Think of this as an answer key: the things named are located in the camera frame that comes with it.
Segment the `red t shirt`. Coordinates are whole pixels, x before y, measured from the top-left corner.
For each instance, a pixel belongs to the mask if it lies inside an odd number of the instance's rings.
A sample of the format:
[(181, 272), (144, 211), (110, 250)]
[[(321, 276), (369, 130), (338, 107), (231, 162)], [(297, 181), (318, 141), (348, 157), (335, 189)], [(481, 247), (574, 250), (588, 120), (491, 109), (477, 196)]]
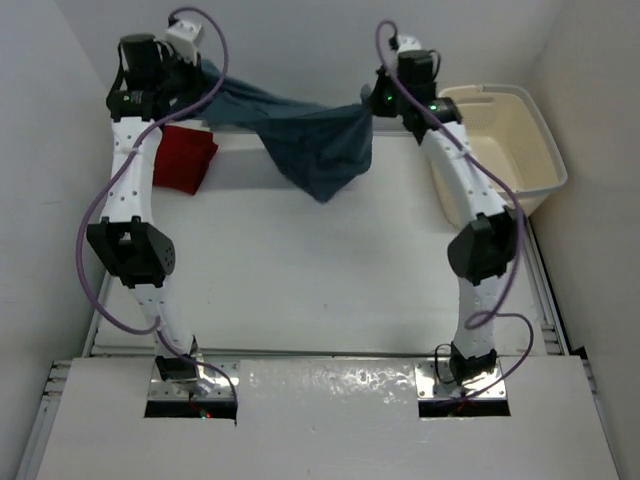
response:
[(156, 153), (153, 185), (194, 196), (218, 148), (210, 131), (166, 126)]

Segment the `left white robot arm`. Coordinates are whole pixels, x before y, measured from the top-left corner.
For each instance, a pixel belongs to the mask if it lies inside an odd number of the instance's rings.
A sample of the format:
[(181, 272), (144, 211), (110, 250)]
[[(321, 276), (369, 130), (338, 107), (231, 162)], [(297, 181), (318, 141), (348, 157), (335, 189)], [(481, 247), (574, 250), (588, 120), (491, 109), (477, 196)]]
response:
[(169, 107), (163, 88), (175, 57), (152, 34), (121, 38), (117, 53), (119, 67), (106, 99), (114, 144), (113, 183), (98, 221), (87, 227), (86, 238), (140, 308), (155, 344), (160, 378), (191, 386), (199, 378), (192, 359), (197, 345), (171, 305), (176, 249), (152, 215), (153, 174), (162, 139), (155, 121)]

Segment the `blue t shirt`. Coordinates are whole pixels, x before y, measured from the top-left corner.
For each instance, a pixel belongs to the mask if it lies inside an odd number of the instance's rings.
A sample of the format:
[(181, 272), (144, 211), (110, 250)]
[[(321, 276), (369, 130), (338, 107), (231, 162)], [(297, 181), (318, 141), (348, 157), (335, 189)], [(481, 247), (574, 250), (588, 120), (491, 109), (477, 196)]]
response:
[(228, 76), (198, 117), (215, 129), (258, 135), (279, 172), (319, 203), (372, 164), (373, 117), (362, 103), (327, 107), (296, 101)]

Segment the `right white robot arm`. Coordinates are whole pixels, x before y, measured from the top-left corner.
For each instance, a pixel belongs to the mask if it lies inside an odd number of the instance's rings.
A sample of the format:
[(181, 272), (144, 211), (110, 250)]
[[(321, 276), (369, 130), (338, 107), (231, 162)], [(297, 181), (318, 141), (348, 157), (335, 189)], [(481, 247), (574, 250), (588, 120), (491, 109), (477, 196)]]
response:
[(470, 160), (470, 145), (454, 101), (436, 94), (436, 58), (420, 45), (397, 46), (392, 67), (382, 66), (368, 103), (376, 117), (402, 120), (449, 192), (459, 231), (447, 259), (459, 281), (459, 321), (449, 369), (457, 385), (496, 367), (492, 316), (504, 301), (518, 253), (518, 215), (489, 177)]

